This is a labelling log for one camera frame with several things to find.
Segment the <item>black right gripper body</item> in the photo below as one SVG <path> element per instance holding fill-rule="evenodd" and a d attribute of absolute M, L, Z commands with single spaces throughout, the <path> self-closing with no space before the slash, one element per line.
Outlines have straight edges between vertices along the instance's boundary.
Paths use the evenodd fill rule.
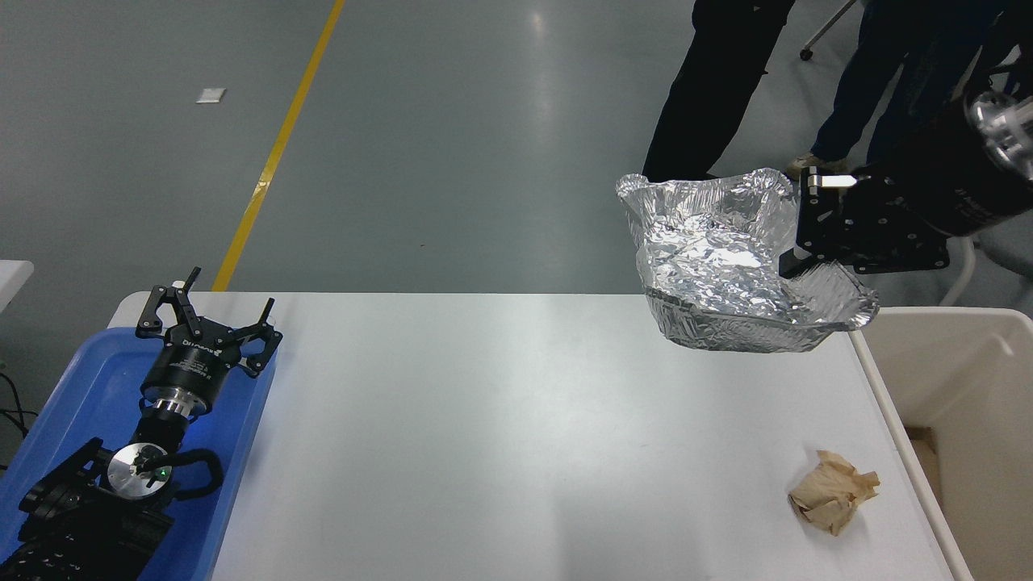
<path fill-rule="evenodd" d="M 931 228 L 969 236 L 1032 206 L 1030 102 L 951 102 L 868 175 Z"/>

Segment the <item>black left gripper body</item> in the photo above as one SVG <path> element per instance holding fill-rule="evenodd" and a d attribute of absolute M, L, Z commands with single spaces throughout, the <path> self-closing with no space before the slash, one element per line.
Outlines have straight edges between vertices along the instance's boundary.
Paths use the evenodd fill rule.
<path fill-rule="evenodd" d="M 214 406 L 230 369 L 240 360 L 240 342 L 232 328 L 201 319 L 195 335 L 188 324 L 177 324 L 165 334 L 162 347 L 151 370 L 140 383 L 140 394 L 151 402 L 188 394 L 195 406 Z"/>

